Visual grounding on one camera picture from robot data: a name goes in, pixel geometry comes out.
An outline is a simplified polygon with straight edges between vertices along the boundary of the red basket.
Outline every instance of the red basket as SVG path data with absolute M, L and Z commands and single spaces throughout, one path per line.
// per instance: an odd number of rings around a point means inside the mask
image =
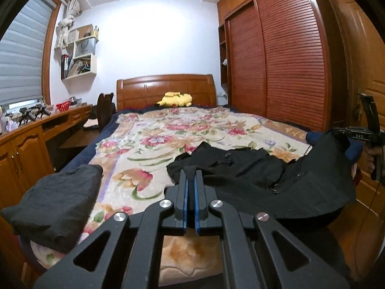
M 70 104 L 71 102 L 69 101 L 65 101 L 63 103 L 59 103 L 56 105 L 57 109 L 60 111 L 60 112 L 63 112 L 63 111 L 67 111 L 69 108 L 70 108 Z

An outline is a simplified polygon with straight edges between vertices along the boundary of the bed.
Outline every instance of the bed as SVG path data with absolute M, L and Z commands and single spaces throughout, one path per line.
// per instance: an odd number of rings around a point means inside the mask
M 193 106 L 153 106 L 167 91 L 190 93 Z M 174 183 L 166 166 L 201 142 L 222 149 L 263 147 L 285 161 L 305 154 L 306 132 L 261 116 L 216 106 L 211 75 L 157 75 L 117 81 L 117 108 L 101 135 L 66 167 L 99 164 L 99 196 L 79 237 L 87 238 L 117 211 L 134 214 L 162 200 Z M 30 242 L 39 264 L 49 268 L 64 255 Z M 217 236 L 165 236 L 159 285 L 195 281 L 222 273 Z

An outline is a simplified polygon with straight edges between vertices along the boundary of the beige blanket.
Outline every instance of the beige blanket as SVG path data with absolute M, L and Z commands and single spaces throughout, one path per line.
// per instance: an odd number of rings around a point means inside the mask
M 205 141 L 221 149 L 264 148 L 290 161 L 308 148 L 305 132 L 260 116 L 234 113 L 227 108 L 165 109 L 143 115 L 120 115 L 119 127 L 96 146 L 90 164 L 103 167 L 97 203 L 79 242 L 117 211 L 134 214 L 164 198 L 174 183 L 166 166 Z M 37 259 L 46 268 L 64 255 L 31 242 Z M 219 238 L 197 237 L 189 230 L 183 237 L 166 236 L 160 267 L 160 285 L 192 281 L 222 272 Z

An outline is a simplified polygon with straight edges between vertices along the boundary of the gray roller blind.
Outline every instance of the gray roller blind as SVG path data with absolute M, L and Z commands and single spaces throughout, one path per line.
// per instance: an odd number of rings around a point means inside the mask
M 42 59 L 52 0 L 29 0 L 0 41 L 0 105 L 42 98 Z

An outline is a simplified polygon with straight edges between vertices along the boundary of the red louvered wardrobe door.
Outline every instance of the red louvered wardrobe door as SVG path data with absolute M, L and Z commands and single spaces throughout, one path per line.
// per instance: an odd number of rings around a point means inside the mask
M 240 112 L 265 115 L 264 53 L 254 3 L 229 20 L 231 104 Z
M 266 117 L 321 131 L 327 74 L 309 0 L 257 0 L 266 60 Z

